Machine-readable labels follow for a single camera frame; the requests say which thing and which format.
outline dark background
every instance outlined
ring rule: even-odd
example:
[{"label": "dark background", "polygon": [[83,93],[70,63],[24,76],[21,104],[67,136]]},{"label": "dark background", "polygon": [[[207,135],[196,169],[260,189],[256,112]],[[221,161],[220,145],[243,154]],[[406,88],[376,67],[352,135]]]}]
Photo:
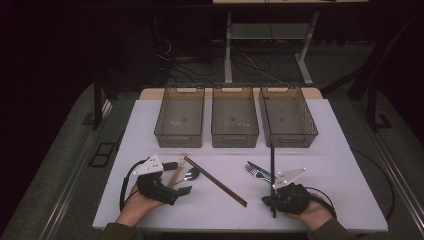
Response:
[{"label": "dark background", "polygon": [[[375,0],[361,9],[323,10],[314,41],[375,41],[384,49],[387,39],[420,9],[420,3]],[[301,13],[304,11],[292,11],[286,16],[296,21]],[[146,85],[160,86],[165,74],[159,70],[155,54],[158,39],[153,36],[172,38],[181,49],[204,59],[209,56],[210,39],[225,36],[225,13],[191,13],[184,17],[162,14],[163,25],[152,28],[153,16],[134,9],[83,9],[77,2],[64,0],[2,1],[0,233],[72,105],[95,76],[101,77],[109,98],[116,98],[121,91],[139,91]],[[254,14],[238,15],[246,21],[261,16],[252,19]],[[423,23],[424,14],[414,18],[375,78],[422,142]]]}]

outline person's right hand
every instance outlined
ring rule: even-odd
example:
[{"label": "person's right hand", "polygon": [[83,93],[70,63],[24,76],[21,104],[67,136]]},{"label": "person's right hand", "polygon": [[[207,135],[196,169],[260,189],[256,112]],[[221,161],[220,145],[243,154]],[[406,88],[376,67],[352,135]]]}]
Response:
[{"label": "person's right hand", "polygon": [[285,213],[285,215],[303,222],[313,232],[333,218],[327,208],[312,200],[309,202],[308,208],[301,214]]}]

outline hand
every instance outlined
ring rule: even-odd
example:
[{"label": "hand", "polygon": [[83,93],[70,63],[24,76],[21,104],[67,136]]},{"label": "hand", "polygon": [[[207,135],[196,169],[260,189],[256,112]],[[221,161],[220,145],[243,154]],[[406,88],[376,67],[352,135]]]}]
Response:
[{"label": "hand", "polygon": [[131,189],[129,196],[121,214],[119,214],[118,219],[116,219],[116,223],[129,227],[137,226],[150,211],[165,205],[163,202],[147,198],[138,193],[136,185]]},{"label": "hand", "polygon": [[327,208],[312,200],[309,202],[308,208],[301,214],[285,213],[285,215],[303,222],[313,232],[333,218]]}]

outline wire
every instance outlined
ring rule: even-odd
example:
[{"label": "wire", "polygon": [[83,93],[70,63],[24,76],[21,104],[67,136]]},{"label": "wire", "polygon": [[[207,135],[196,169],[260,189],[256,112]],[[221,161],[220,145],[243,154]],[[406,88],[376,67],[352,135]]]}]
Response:
[{"label": "wire", "polygon": [[127,197],[127,199],[125,199],[125,203],[127,203],[128,199],[130,199],[132,196],[134,196],[134,194],[136,194],[136,193],[138,193],[138,192],[140,192],[140,191],[138,191],[138,189],[137,189],[137,191],[135,191],[135,192],[131,193],[131,194]]},{"label": "wire", "polygon": [[221,70],[221,67],[222,67],[223,63],[224,63],[224,59],[222,59],[222,61],[220,61],[218,68],[215,71],[210,72],[210,73],[197,73],[197,72],[195,72],[195,71],[193,71],[193,70],[191,70],[191,69],[189,69],[187,67],[182,66],[181,64],[176,64],[176,67],[183,68],[183,69],[185,69],[185,70],[193,73],[194,75],[201,76],[201,77],[206,77],[206,76],[212,76],[212,75],[218,73],[219,70]]},{"label": "wire", "polygon": [[264,73],[264,72],[262,72],[261,71],[261,69],[252,61],[252,59],[250,59],[246,54],[244,54],[244,53],[240,53],[241,55],[243,55],[245,58],[247,58],[247,60],[249,60],[252,64],[253,64],[253,66],[255,66],[255,68],[262,74],[262,75],[264,75],[265,77],[267,77],[267,78],[269,78],[269,79],[272,79],[272,80],[275,80],[275,81],[277,81],[277,82],[280,82],[280,83],[284,83],[284,82],[282,82],[282,81],[280,81],[280,80],[278,80],[278,79],[276,79],[276,78],[273,78],[273,77],[271,77],[271,76],[269,76],[268,74],[266,74],[266,73]]},{"label": "wire", "polygon": [[[268,71],[268,70],[270,70],[271,69],[271,64],[268,62],[268,60],[266,60],[265,58],[263,58],[263,57],[260,57],[260,56],[258,56],[258,55],[256,55],[256,57],[258,58],[258,59],[261,59],[263,62],[265,62],[265,64],[267,65],[265,68],[261,68],[261,67],[259,67],[259,64],[257,64],[257,63],[255,63],[255,65],[261,70],[261,71]],[[255,67],[255,66],[252,66],[252,64],[246,64],[246,63],[243,63],[243,62],[241,62],[241,61],[239,61],[240,62],[240,64],[242,64],[243,66],[245,66],[245,67],[248,67],[248,68],[251,68],[251,69],[254,69],[254,70],[257,70],[257,68]]]},{"label": "wire", "polygon": [[331,199],[323,191],[318,190],[316,188],[312,188],[312,187],[305,187],[305,188],[306,189],[311,189],[311,190],[314,190],[314,191],[317,191],[317,192],[321,193],[322,195],[324,195],[328,199],[328,201],[330,202],[331,206],[334,207],[333,202],[331,201]]},{"label": "wire", "polygon": [[389,208],[389,212],[386,214],[386,216],[384,216],[384,218],[386,219],[386,220],[389,220],[389,218],[392,216],[392,214],[393,214],[393,211],[394,211],[394,209],[395,209],[395,205],[396,205],[396,195],[395,195],[395,189],[394,189],[394,187],[393,187],[393,183],[392,183],[392,181],[390,181],[390,178],[389,178],[389,176],[387,175],[387,173],[383,170],[383,168],[380,166],[380,165],[378,165],[378,163],[375,161],[375,160],[373,160],[372,158],[370,158],[368,155],[366,155],[365,153],[363,153],[363,152],[361,152],[361,151],[359,151],[359,150],[357,150],[357,149],[355,149],[355,148],[350,148],[350,149],[352,149],[353,151],[355,151],[356,153],[358,153],[358,154],[360,154],[361,156],[363,156],[363,157],[365,157],[366,159],[368,159],[372,164],[374,164],[374,166],[376,166],[377,167],[377,169],[378,170],[380,170],[380,172],[383,174],[383,176],[384,176],[384,178],[386,178],[386,180],[387,180],[387,183],[389,184],[389,188],[390,188],[390,192],[391,192],[391,194],[392,194],[392,198],[391,198],[391,204],[390,204],[390,208]]},{"label": "wire", "polygon": [[185,75],[188,79],[190,79],[190,81],[191,81],[192,83],[194,83],[193,78],[192,78],[190,75],[188,75],[187,73],[185,73],[185,72],[183,72],[183,71],[181,71],[181,70],[175,69],[175,68],[171,68],[170,70],[184,74],[184,75]]}]

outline floor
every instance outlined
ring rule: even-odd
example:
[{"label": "floor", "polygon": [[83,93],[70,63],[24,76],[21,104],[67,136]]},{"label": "floor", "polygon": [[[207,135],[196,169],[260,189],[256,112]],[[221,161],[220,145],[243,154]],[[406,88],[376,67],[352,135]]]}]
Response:
[{"label": "floor", "polygon": [[[216,57],[208,63],[194,61],[180,53],[179,61],[168,71],[169,82],[204,82],[207,86],[213,82],[223,82],[222,42],[215,41],[213,44]],[[301,84],[301,75],[293,57],[300,47],[298,42],[290,41],[235,42],[232,46],[233,81],[255,85],[275,81]],[[356,70],[373,47],[373,43],[365,42],[311,45],[305,61],[314,82],[313,87],[322,89]],[[357,163],[389,224],[388,232],[358,237],[424,239],[423,227],[416,223],[423,216],[420,205],[424,203],[424,149],[383,94],[378,96],[377,113],[384,114],[393,127],[372,132],[364,122],[366,99],[349,101],[346,97],[349,87],[350,83],[347,83],[324,98],[329,99]],[[90,86],[76,101],[2,240],[96,239],[99,235],[100,230],[93,229],[91,224],[139,93],[121,93],[117,100],[105,104],[104,121],[95,131],[90,123],[94,111],[92,95],[93,88]],[[89,163],[101,143],[115,144],[108,164],[104,168],[90,167]],[[390,171],[396,168],[400,176]],[[305,236],[143,233],[138,236],[139,239],[199,237],[256,240],[304,239]]]}]

